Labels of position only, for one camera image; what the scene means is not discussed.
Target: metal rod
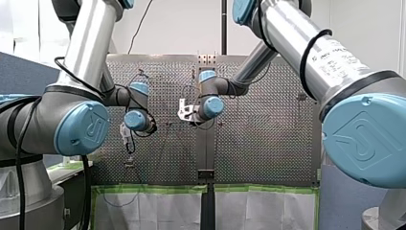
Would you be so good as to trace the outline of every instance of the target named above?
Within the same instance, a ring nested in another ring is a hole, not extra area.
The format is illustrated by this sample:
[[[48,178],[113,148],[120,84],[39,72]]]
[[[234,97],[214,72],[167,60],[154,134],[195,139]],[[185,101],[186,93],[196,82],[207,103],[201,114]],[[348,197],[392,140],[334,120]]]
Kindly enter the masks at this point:
[[[105,93],[114,88],[114,80],[111,77],[110,71],[106,63],[102,66],[101,92]]]
[[[99,88],[102,81],[103,66],[119,14],[113,5],[102,0],[83,1],[65,57],[67,68],[95,88]],[[89,90],[63,71],[56,84]]]
[[[221,0],[221,55],[227,55],[227,0]]]
[[[261,10],[267,39],[299,73],[309,41],[321,30],[293,1],[264,0]],[[368,66],[329,35],[317,40],[310,51],[305,70],[310,91],[322,103],[372,73]]]
[[[246,87],[277,54],[261,41],[239,67],[231,82],[240,87]]]

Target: metal bracket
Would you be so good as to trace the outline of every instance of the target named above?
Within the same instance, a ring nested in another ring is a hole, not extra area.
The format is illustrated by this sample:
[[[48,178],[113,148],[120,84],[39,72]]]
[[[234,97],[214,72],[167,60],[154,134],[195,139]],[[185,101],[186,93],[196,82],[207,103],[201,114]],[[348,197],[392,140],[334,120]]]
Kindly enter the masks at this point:
[[[199,179],[213,180],[214,170],[199,170],[197,171],[197,176]]]
[[[178,117],[182,121],[186,122],[203,122],[196,116],[197,111],[199,110],[200,105],[186,105],[186,99],[179,99],[179,110]]]

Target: black pole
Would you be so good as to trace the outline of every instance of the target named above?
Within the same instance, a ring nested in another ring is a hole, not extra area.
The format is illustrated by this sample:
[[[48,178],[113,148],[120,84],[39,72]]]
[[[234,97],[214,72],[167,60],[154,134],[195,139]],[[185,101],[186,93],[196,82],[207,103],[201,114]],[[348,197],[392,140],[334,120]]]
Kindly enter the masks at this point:
[[[227,0],[221,0],[221,55],[227,55]]]

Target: black cable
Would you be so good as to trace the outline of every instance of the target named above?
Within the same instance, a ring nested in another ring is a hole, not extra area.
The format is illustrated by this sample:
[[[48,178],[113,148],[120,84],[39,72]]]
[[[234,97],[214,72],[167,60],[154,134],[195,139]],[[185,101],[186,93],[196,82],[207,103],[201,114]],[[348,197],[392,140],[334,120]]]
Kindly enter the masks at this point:
[[[307,86],[307,82],[305,81],[305,67],[307,65],[307,58],[308,58],[308,55],[310,54],[311,48],[313,48],[313,46],[314,46],[314,44],[316,44],[317,40],[324,35],[332,35],[332,31],[329,29],[322,30],[315,37],[311,38],[311,40],[307,44],[307,47],[304,50],[304,54],[302,55],[302,60],[301,60],[300,69],[299,69],[299,78],[301,79],[302,88],[304,89],[304,92],[310,98],[312,98],[314,100],[315,100],[315,98],[314,98],[313,94],[310,92],[310,89]]]
[[[139,133],[137,133],[137,131],[134,131],[135,135],[140,137],[140,138],[147,138],[150,137],[152,135],[152,132],[147,134],[147,135],[140,135]]]
[[[26,198],[25,198],[25,186],[24,186],[24,175],[21,166],[21,153],[22,145],[24,141],[25,134],[27,133],[28,126],[30,124],[31,118],[34,115],[35,109],[38,104],[41,102],[41,98],[37,98],[36,101],[31,105],[28,112],[28,116],[24,122],[23,127],[21,128],[20,136],[18,137],[17,147],[16,147],[16,156],[15,156],[15,167],[17,171],[18,178],[18,187],[20,193],[20,217],[19,217],[19,229],[25,229],[25,208],[26,208]]]
[[[262,27],[262,7],[260,5],[260,3],[262,2],[262,0],[258,0],[258,23],[259,23],[259,32],[260,32],[260,36],[262,37],[263,42],[265,43],[265,45],[271,49],[274,52],[278,52],[275,47],[268,42],[266,36],[265,36],[265,32],[263,31],[263,27]]]
[[[84,203],[83,203],[83,214],[80,221],[80,230],[87,230],[89,228],[90,222],[90,212],[92,206],[92,188],[91,188],[91,173],[89,167],[89,160],[87,156],[83,155],[81,157],[83,163],[84,172]]]
[[[129,149],[129,143],[125,144],[125,149],[127,151],[128,154],[132,154],[135,152],[135,140],[134,140],[134,136],[132,135],[132,131],[130,130],[130,137],[131,137],[131,144],[132,144],[132,150]]]
[[[144,70],[138,69],[138,71],[140,71],[140,73],[132,77],[132,79],[128,82],[127,86],[129,86],[137,77],[144,77],[147,80],[149,80],[149,76],[144,74]]]
[[[261,77],[259,77],[258,79],[253,80],[253,81],[251,81],[251,82],[237,82],[237,84],[241,84],[241,85],[251,85],[251,84],[255,84],[255,83],[260,82],[260,81],[261,81],[263,78],[265,78],[266,75],[268,74],[269,69],[271,68],[271,64],[272,64],[272,62],[269,62],[268,67],[267,67],[266,70],[265,70],[265,73],[263,73],[263,75],[262,75]]]
[[[105,203],[107,203],[108,205],[110,205],[110,206],[112,206],[112,207],[115,207],[115,208],[123,208],[123,207],[125,207],[125,206],[128,206],[128,205],[132,204],[132,203],[135,201],[135,198],[138,196],[138,194],[139,194],[139,193],[137,193],[134,197],[132,197],[132,199],[131,199],[129,202],[127,202],[127,203],[125,203],[125,204],[120,204],[120,205],[118,205],[118,204],[113,204],[112,202],[108,201],[107,198],[105,197],[105,193],[103,193],[102,198],[104,199],[104,202],[105,202]]]
[[[233,85],[233,84],[230,82],[230,80],[229,80],[229,79],[226,79],[226,78],[223,78],[223,79],[225,79],[225,80],[228,82],[228,85],[230,85],[230,86],[231,86],[231,88],[233,89],[233,92],[234,92],[234,97],[232,97],[232,95],[230,95],[230,96],[229,96],[229,98],[230,98],[230,99],[236,99],[236,98],[237,98],[237,90],[236,90],[236,86],[235,86],[235,85]]]
[[[150,7],[152,1],[153,1],[153,0],[150,0],[150,1],[149,1],[148,5],[147,5],[147,8],[146,8],[146,11],[144,12],[143,17],[141,18],[140,24],[138,25],[137,31],[135,32],[134,36],[132,36],[131,45],[130,45],[130,47],[129,47],[129,49],[128,49],[128,53],[127,53],[128,55],[131,53],[132,46],[134,45],[134,39],[135,39],[135,37],[137,36],[138,32],[140,32],[141,26],[143,25],[143,22],[144,22],[144,18],[146,18],[146,15],[147,15],[147,13],[148,13],[148,10],[149,10],[149,7]]]
[[[81,84],[83,84],[84,86],[86,86],[88,89],[98,93],[102,98],[105,98],[105,95],[97,88],[93,87],[92,85],[90,85],[89,83],[87,83],[84,80],[81,80],[80,78],[78,78],[74,73],[72,73],[70,70],[68,70],[68,68],[60,63],[59,61],[65,59],[65,57],[55,57],[55,64],[61,69],[63,70],[65,73],[67,73],[71,78],[73,78],[74,80],[80,82]]]

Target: sticker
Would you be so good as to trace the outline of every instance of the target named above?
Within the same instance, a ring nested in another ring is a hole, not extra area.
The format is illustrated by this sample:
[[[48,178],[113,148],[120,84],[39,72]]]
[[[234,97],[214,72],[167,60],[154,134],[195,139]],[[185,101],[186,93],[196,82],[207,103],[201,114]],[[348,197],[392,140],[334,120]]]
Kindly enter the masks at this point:
[[[330,77],[336,84],[342,83],[345,78],[353,77],[356,79],[360,70],[370,69],[340,42],[330,40],[329,43],[328,49],[310,56],[309,61],[319,66],[325,76]]]

